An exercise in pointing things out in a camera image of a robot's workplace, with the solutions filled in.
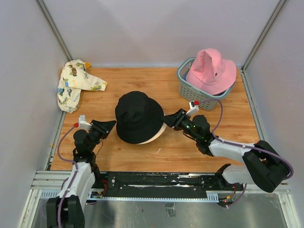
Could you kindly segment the beige bucket hat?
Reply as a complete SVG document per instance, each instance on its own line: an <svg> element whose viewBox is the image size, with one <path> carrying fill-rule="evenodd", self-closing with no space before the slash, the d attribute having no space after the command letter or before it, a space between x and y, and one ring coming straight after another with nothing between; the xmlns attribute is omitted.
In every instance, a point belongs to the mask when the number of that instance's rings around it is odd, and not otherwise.
<svg viewBox="0 0 304 228"><path fill-rule="evenodd" d="M152 138L150 138L150 139L148 139L148 140L146 140L146 141L144 141L142 143L138 143L138 145L147 144L147 143L150 143L150 142L156 140L157 138L159 138L163 134L163 132L165 131L166 127L167 127L167 125L165 123L163 123L161 129Z"/></svg>

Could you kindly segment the black pink-lined hat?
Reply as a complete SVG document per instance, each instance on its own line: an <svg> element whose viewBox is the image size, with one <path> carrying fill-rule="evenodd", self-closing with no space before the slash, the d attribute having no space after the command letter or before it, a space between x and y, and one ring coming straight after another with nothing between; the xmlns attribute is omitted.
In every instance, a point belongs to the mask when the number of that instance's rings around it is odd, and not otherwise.
<svg viewBox="0 0 304 228"><path fill-rule="evenodd" d="M144 143L161 130L163 116L163 108L154 99L140 91L128 92L115 108L117 135L129 144Z"/></svg>

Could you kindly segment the pink bucket hat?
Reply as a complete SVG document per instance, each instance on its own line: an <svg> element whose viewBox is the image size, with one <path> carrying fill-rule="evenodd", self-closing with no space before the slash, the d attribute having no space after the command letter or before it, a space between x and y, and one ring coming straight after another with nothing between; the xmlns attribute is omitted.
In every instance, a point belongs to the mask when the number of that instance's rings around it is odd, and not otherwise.
<svg viewBox="0 0 304 228"><path fill-rule="evenodd" d="M218 50L207 48L197 53L185 80L203 92L218 95L228 90L236 77L235 63L223 59Z"/></svg>

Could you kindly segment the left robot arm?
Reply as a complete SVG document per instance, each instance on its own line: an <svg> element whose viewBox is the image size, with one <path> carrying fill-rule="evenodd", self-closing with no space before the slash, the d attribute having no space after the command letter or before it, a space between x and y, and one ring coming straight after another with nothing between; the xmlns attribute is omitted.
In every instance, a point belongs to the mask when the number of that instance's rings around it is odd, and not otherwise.
<svg viewBox="0 0 304 228"><path fill-rule="evenodd" d="M79 117L73 124L73 164L70 176L63 182L61 191L46 203L47 227L83 228L85 226L84 208L91 188L98 187L102 176L96 164L95 147L106 139L116 121L86 122Z"/></svg>

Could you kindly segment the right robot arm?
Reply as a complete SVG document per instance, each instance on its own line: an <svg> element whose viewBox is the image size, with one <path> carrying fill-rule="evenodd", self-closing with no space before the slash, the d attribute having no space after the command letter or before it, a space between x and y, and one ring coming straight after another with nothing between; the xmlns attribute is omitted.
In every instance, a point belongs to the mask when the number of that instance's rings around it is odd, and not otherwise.
<svg viewBox="0 0 304 228"><path fill-rule="evenodd" d="M227 141L217 137L210 130L210 124L203 115L190 118L183 109L162 117L164 123L183 131L196 142L198 150L211 157L224 157L243 163L242 166L224 165L215 178L220 190L228 189L234 183L255 184L265 192L273 192L282 181L291 177L293 169L266 141L245 143Z"/></svg>

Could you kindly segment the grey plastic basket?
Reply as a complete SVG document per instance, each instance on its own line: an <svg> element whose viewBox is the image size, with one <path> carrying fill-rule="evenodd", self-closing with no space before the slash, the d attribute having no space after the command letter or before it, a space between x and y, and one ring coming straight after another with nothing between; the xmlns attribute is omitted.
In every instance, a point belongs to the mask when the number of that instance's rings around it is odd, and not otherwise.
<svg viewBox="0 0 304 228"><path fill-rule="evenodd" d="M206 111L211 111L219 103L218 101L215 101L215 99L222 100L226 98L231 91L227 91L227 93L222 96L213 96L202 90L199 90L198 88L192 86L191 84L183 80L183 75L189 72L194 60L194 57L186 59L177 70L176 74L177 79L179 80L179 94L188 101L204 101L203 103L199 104L199 107Z"/></svg>

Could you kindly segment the blue hat in basket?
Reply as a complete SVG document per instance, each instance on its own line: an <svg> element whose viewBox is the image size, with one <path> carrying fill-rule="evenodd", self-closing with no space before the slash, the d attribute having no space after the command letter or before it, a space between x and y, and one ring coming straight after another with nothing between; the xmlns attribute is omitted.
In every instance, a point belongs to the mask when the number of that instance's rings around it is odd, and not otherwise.
<svg viewBox="0 0 304 228"><path fill-rule="evenodd" d="M186 74L183 75L182 79L186 81ZM231 91L231 89L233 88L234 85L235 85L235 82L234 82L234 84L232 84L232 86L229 89L227 89L227 90L225 90L225 91L223 91L223 92L221 92L219 94L213 95L213 96L222 96L222 95L224 95L225 93L227 93L227 91Z"/></svg>

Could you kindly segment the cartoon print cloth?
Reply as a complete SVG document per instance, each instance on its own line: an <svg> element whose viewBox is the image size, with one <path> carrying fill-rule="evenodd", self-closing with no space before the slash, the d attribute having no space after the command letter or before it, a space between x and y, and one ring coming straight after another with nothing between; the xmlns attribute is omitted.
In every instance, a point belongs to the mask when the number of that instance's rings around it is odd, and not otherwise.
<svg viewBox="0 0 304 228"><path fill-rule="evenodd" d="M108 83L87 72L85 62L71 60L62 69L57 88L59 108L69 114L79 108L81 91L105 91Z"/></svg>

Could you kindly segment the small yellow object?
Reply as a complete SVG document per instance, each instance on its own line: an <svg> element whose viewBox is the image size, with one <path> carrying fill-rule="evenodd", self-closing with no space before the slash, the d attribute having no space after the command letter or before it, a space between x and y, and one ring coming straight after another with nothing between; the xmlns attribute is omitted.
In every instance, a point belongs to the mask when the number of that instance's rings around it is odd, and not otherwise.
<svg viewBox="0 0 304 228"><path fill-rule="evenodd" d="M91 64L89 62L85 62L85 67L90 68Z"/></svg>

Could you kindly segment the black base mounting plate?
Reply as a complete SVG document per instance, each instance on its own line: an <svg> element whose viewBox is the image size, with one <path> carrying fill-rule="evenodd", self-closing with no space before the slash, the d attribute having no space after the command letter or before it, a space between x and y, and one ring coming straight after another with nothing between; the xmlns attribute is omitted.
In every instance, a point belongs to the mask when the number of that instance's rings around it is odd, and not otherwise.
<svg viewBox="0 0 304 228"><path fill-rule="evenodd" d="M206 200L208 191L242 191L217 173L101 172L93 187L106 186L106 198L125 200Z"/></svg>

